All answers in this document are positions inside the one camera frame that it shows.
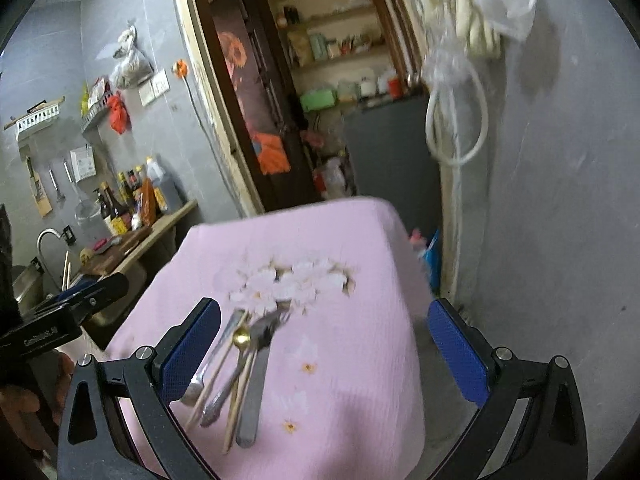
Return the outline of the person left hand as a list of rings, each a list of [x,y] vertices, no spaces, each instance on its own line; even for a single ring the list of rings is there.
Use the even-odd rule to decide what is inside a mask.
[[[58,357],[58,365],[55,367],[58,378],[56,378],[50,410],[56,428],[60,428],[66,394],[73,375],[74,362],[64,352],[55,351],[55,355]],[[31,450],[45,451],[49,447],[50,437],[36,429],[35,425],[27,422],[27,417],[36,414],[39,409],[40,401],[30,390],[20,386],[11,386],[1,391],[1,411],[14,434]]]

